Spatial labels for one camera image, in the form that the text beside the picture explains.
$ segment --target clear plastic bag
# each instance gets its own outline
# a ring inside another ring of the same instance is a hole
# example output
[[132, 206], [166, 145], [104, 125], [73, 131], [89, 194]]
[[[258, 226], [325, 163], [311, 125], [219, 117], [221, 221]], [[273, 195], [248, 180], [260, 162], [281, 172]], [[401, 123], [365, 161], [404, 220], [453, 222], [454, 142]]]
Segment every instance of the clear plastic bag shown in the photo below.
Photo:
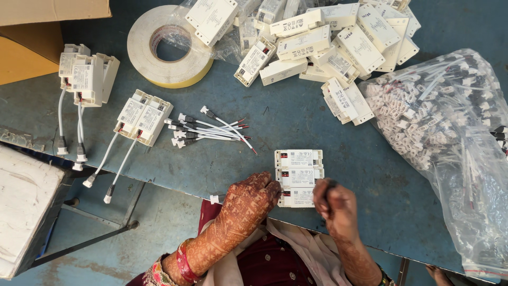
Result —
[[[240, 9], [233, 24], [212, 48], [208, 48], [202, 45], [192, 46], [191, 38], [195, 37], [194, 32], [196, 29], [187, 22], [185, 17], [197, 0], [185, 0], [168, 15], [163, 40], [182, 50], [197, 49], [215, 60], [239, 65], [250, 47], [257, 42], [260, 36], [264, 36], [275, 43], [276, 37], [270, 35], [269, 24], [303, 14], [308, 8], [329, 6], [337, 1], [339, 0], [236, 0]], [[271, 11], [273, 7], [277, 7], [279, 2], [282, 2], [281, 8], [277, 11]], [[253, 38], [250, 33], [251, 26], [254, 24], [257, 31], [256, 38]]]
[[508, 106], [491, 65], [461, 49], [359, 88], [374, 126], [431, 182], [466, 275], [507, 275], [508, 151], [490, 132]]

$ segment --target woman's left hand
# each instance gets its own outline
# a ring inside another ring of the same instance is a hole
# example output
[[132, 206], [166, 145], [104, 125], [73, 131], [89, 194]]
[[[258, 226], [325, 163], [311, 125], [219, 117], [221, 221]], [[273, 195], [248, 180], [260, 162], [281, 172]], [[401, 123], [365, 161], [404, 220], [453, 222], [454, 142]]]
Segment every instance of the woman's left hand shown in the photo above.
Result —
[[254, 173], [244, 181], [229, 186], [219, 215], [215, 219], [216, 234], [228, 242], [225, 250], [231, 251], [245, 240], [277, 204], [281, 196], [280, 184], [272, 181], [271, 174]]

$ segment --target woman's right hand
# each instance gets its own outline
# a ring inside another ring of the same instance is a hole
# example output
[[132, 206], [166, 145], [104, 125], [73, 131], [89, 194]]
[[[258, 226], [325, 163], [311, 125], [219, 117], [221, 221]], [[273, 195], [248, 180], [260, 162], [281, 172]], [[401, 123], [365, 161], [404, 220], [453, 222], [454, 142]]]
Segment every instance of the woman's right hand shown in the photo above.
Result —
[[254, 173], [246, 180], [229, 186], [223, 207], [215, 219], [218, 237], [231, 251], [245, 240], [277, 204], [281, 196], [280, 184], [271, 174]]
[[355, 194], [337, 184], [329, 188], [331, 179], [320, 179], [314, 187], [316, 211], [326, 220], [326, 228], [335, 242], [356, 243], [358, 234]]

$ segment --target blue workbench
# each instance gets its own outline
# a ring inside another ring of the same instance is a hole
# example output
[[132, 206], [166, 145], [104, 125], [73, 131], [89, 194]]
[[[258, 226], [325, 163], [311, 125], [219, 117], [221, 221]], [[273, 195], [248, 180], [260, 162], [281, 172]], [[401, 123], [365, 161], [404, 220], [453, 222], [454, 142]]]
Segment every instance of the blue workbench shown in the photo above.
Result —
[[[445, 226], [440, 202], [429, 182], [395, 153], [370, 123], [341, 125], [325, 105], [321, 83], [292, 77], [264, 87], [260, 79], [246, 88], [233, 77], [237, 66], [215, 61], [197, 84], [179, 90], [160, 88], [131, 65], [126, 49], [132, 24], [144, 12], [178, 1], [110, 2], [112, 18], [64, 21], [65, 43], [85, 44], [92, 53], [113, 55], [120, 61], [108, 104], [87, 108], [84, 133], [87, 164], [98, 166], [113, 137], [116, 118], [135, 89], [174, 104], [170, 118], [180, 112], [210, 121], [199, 113], [207, 105], [232, 122], [247, 117], [253, 127], [254, 153], [241, 142], [202, 140], [178, 149], [173, 133], [163, 129], [155, 146], [136, 144], [124, 174], [188, 194], [209, 197], [254, 172], [274, 171], [277, 149], [322, 149], [325, 175], [352, 189], [358, 198], [358, 222], [365, 244], [428, 264], [462, 272]], [[413, 37], [420, 47], [405, 66], [432, 59], [459, 48], [472, 48], [490, 61], [508, 90], [508, 38], [503, 1], [413, 0], [411, 9], [422, 24]], [[0, 140], [56, 154], [59, 77], [49, 74], [0, 86]], [[66, 96], [64, 130], [74, 160], [77, 108]], [[131, 145], [120, 136], [104, 169], [117, 171]], [[314, 209], [276, 207], [271, 217], [326, 232]]]

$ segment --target tape roll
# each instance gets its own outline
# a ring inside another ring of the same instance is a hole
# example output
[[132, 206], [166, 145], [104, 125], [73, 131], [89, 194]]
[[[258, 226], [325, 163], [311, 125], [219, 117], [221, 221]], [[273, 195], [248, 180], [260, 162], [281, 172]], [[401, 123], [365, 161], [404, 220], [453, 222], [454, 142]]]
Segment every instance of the tape roll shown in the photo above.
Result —
[[[210, 56], [213, 50], [194, 35], [195, 29], [185, 20], [169, 18], [176, 7], [165, 5], [146, 12], [136, 20], [127, 38], [127, 52], [134, 68], [150, 82], [169, 89], [189, 87], [200, 81], [213, 63]], [[172, 62], [157, 58], [157, 45], [165, 35], [174, 33], [190, 40], [187, 54]]]

